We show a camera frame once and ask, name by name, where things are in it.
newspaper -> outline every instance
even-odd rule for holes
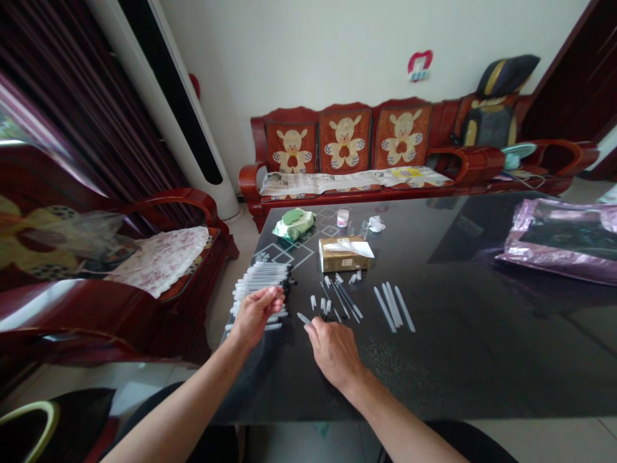
[[[322,194],[327,190],[346,190],[370,185],[394,186],[400,183],[418,183],[418,186],[430,183],[442,186],[449,180],[426,166],[365,170],[347,175],[268,172],[260,193],[264,196]]]

forearm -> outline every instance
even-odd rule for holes
[[[370,372],[343,394],[368,421],[394,463],[466,460],[382,385]]]
[[[247,356],[242,343],[228,338],[185,384],[141,420],[103,462],[186,461]]]

clear plastic bag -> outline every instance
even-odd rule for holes
[[[132,254],[139,246],[131,238],[116,235],[125,216],[119,213],[93,211],[72,219],[50,223],[26,235],[48,246],[66,250],[78,257],[106,263]]]
[[[496,259],[617,286],[617,206],[526,199]]]

glass tabletop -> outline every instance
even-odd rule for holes
[[[315,226],[295,243],[271,233],[253,262],[294,266],[291,315],[264,334],[217,423],[360,419],[317,368],[296,313],[312,318],[320,238],[363,235],[375,254],[360,282],[340,272],[364,318],[344,321],[364,364],[422,419],[617,414],[617,289],[494,260],[515,207],[535,192],[305,207]],[[350,211],[347,228],[336,211]],[[367,231],[371,216],[386,225]],[[373,288],[398,286],[416,327],[392,333]],[[339,308],[333,292],[330,297]]]

tiled floor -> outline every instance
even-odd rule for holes
[[[575,179],[565,201],[593,203],[612,184]],[[232,304],[231,291],[248,267],[259,235],[251,216],[233,219],[229,228],[240,250],[238,260],[224,264],[223,274],[208,306],[208,339],[219,344]],[[37,399],[91,386],[117,389],[112,414],[128,417],[146,397],[194,373],[166,364],[117,363],[94,369],[44,366],[0,404],[0,413]],[[617,418],[474,421],[519,462],[617,461]],[[274,424],[251,429],[252,463],[376,462],[380,444],[366,423]]]

